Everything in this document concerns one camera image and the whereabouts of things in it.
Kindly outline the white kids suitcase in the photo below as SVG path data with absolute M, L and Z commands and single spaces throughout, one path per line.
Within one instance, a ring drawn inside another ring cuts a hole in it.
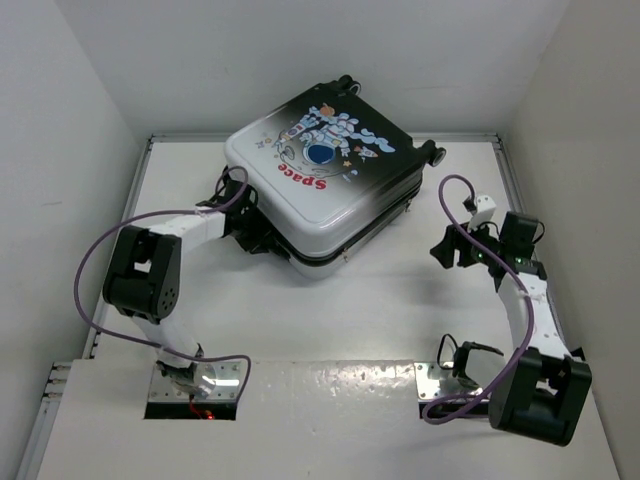
M 258 192 L 277 251 L 325 277 L 405 210 L 445 148 L 413 138 L 360 96 L 349 75 L 318 83 L 231 135 L 232 179 Z

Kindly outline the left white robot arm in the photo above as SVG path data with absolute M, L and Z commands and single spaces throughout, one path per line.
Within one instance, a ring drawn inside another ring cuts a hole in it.
M 183 260 L 227 236 L 251 249 L 259 226 L 257 190 L 225 180 L 213 197 L 191 210 L 148 227 L 126 225 L 118 233 L 103 298 L 142 331 L 156 351 L 161 374 L 182 391 L 200 386 L 204 358 L 203 348 L 176 313 Z

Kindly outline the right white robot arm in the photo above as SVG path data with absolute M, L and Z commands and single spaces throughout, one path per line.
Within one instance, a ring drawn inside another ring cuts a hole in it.
M 496 236 L 487 221 L 451 223 L 431 255 L 446 269 L 486 266 L 501 300 L 514 351 L 478 393 L 429 402 L 425 421 L 441 424 L 485 407 L 492 428 L 565 447 L 574 435 L 592 383 L 589 365 L 566 347 L 547 295 L 544 265 L 533 257 L 542 223 L 508 212 Z

